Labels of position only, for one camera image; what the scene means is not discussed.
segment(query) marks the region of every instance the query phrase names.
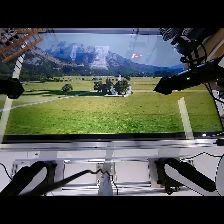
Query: grass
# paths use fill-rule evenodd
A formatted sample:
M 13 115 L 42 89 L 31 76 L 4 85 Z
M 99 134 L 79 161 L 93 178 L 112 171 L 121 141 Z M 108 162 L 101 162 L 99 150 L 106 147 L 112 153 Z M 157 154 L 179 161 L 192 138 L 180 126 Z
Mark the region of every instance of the grass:
M 93 82 L 73 79 L 72 95 L 90 91 Z M 185 98 L 194 132 L 217 132 L 222 127 L 214 101 L 207 92 L 174 92 L 165 96 L 153 90 L 157 78 L 132 78 L 129 97 L 95 97 L 88 93 L 73 98 L 16 108 L 10 112 L 6 134 L 90 134 L 183 132 L 177 101 Z M 64 82 L 29 83 L 13 105 L 61 97 Z M 203 90 L 203 86 L 194 87 Z

